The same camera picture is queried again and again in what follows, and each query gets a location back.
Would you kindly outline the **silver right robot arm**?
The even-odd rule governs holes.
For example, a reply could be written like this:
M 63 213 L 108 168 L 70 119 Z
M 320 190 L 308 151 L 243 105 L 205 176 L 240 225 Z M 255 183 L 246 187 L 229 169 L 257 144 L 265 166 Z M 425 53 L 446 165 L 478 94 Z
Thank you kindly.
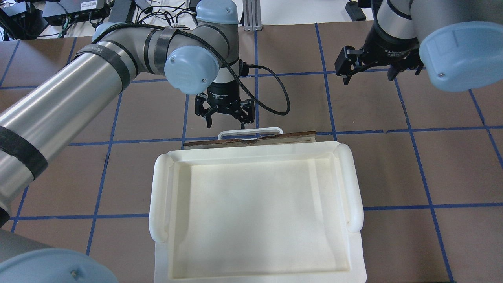
M 359 49 L 344 46 L 335 63 L 347 85 L 352 76 L 389 66 L 393 81 L 405 70 L 426 69 L 446 92 L 482 88 L 502 80 L 501 0 L 358 0 L 374 22 Z

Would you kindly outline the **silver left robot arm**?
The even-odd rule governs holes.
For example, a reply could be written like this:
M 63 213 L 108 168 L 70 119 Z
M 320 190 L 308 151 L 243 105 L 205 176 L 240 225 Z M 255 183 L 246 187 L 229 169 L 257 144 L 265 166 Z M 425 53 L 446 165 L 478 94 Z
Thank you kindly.
M 199 95 L 239 83 L 237 5 L 202 0 L 191 32 L 148 24 L 103 24 L 90 45 L 1 114 L 1 225 L 10 204 L 140 72 Z

